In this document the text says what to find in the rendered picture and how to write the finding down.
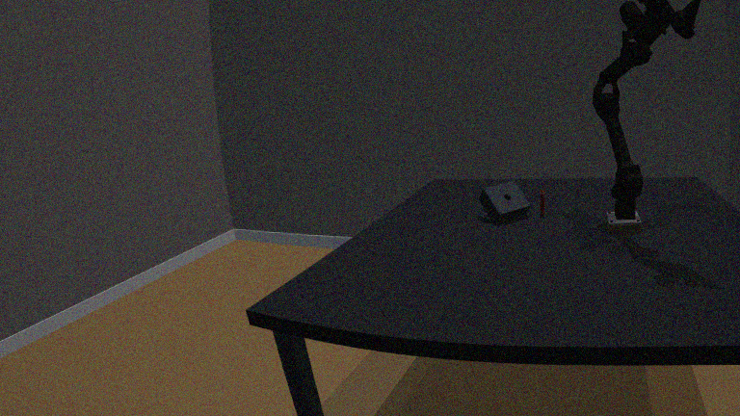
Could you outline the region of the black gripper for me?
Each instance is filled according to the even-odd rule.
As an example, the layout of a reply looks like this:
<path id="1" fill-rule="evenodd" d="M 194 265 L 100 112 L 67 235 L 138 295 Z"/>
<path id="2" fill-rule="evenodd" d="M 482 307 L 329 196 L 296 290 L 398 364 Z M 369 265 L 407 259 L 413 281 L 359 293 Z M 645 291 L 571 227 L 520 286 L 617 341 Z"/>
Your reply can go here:
<path id="1" fill-rule="evenodd" d="M 694 34 L 695 29 L 695 20 L 698 8 L 700 6 L 700 0 L 692 0 L 684 10 L 675 12 L 671 4 L 667 0 L 658 0 L 660 3 L 657 3 L 659 11 L 663 12 L 666 17 L 663 18 L 661 21 L 655 22 L 654 24 L 649 24 L 650 16 L 649 14 L 645 15 L 644 22 L 649 27 L 649 29 L 654 32 L 657 36 L 660 36 L 661 34 L 666 35 L 667 34 L 667 27 L 671 24 L 674 31 L 681 35 L 685 39 L 690 39 Z M 667 6 L 668 7 L 667 7 Z M 670 12 L 671 11 L 671 12 Z M 692 29 L 692 28 L 693 29 Z"/>

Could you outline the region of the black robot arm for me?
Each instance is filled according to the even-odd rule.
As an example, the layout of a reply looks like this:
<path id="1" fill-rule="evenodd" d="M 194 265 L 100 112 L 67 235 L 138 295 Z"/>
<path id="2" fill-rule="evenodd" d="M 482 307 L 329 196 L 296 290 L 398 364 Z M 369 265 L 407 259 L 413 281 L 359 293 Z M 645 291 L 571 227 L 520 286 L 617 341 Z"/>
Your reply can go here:
<path id="1" fill-rule="evenodd" d="M 659 11 L 658 0 L 638 0 L 647 8 L 649 24 L 661 21 L 666 15 Z M 628 147 L 619 122 L 618 79 L 633 66 L 648 63 L 652 54 L 649 47 L 659 37 L 652 32 L 644 22 L 646 18 L 635 2 L 628 1 L 621 5 L 620 14 L 627 31 L 622 31 L 621 55 L 608 67 L 600 71 L 598 83 L 594 88 L 593 105 L 597 115 L 605 122 L 610 142 L 617 161 L 616 183 L 611 190 L 615 198 L 616 220 L 636 220 L 636 196 L 640 196 L 643 188 L 643 175 L 639 165 L 634 165 L 630 159 Z M 628 39 L 635 39 L 631 42 Z M 612 84 L 613 92 L 603 92 L 606 84 Z"/>

